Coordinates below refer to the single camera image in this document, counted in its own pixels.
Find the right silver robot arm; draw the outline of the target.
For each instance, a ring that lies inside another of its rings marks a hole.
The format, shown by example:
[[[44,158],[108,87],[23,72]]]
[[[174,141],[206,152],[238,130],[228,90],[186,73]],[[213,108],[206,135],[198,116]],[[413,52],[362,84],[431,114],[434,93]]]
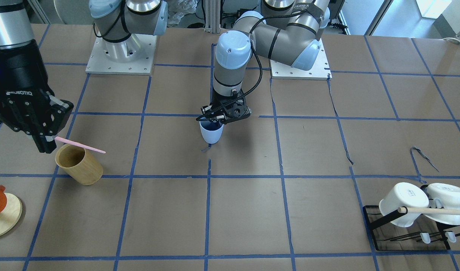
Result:
[[[87,72],[150,74],[156,36],[166,31],[164,0],[89,1],[96,41]],[[73,103],[56,98],[22,0],[0,0],[0,122],[52,153]]]

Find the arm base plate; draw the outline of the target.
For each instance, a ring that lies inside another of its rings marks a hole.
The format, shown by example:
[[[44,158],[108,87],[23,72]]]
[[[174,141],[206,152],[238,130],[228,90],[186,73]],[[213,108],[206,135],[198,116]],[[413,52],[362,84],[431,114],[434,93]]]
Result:
[[[157,37],[132,34],[126,41],[110,43],[96,38],[86,72],[109,75],[151,75]]]
[[[324,45],[313,40],[291,65],[270,60],[271,74],[274,79],[331,79]]]

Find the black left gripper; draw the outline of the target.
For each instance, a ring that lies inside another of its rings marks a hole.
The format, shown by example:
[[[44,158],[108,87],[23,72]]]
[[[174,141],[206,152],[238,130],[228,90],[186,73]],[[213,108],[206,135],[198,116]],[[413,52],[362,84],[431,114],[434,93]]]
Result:
[[[249,118],[252,110],[246,105],[246,98],[243,97],[225,107],[221,106],[237,96],[223,96],[218,94],[214,89],[211,94],[211,103],[209,106],[201,107],[201,115],[196,118],[198,122],[220,122],[227,125],[230,122]]]

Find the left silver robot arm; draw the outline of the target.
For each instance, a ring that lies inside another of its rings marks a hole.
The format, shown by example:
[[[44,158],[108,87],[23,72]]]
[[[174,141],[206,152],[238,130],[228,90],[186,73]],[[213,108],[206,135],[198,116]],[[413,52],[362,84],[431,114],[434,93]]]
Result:
[[[308,71],[321,48],[319,29],[330,16],[328,0],[263,0],[261,12],[244,12],[218,40],[214,56],[211,103],[197,121],[226,125],[249,118],[243,91],[247,63],[260,57]]]

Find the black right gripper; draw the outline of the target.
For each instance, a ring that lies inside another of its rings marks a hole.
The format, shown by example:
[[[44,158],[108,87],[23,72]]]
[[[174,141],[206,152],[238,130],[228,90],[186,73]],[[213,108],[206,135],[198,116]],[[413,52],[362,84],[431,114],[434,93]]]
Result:
[[[35,40],[0,50],[0,120],[11,129],[16,127],[30,135],[41,153],[56,149],[55,138],[74,108],[68,100],[50,102],[49,95],[54,92],[48,86]],[[27,117],[25,102],[33,105],[32,122]]]

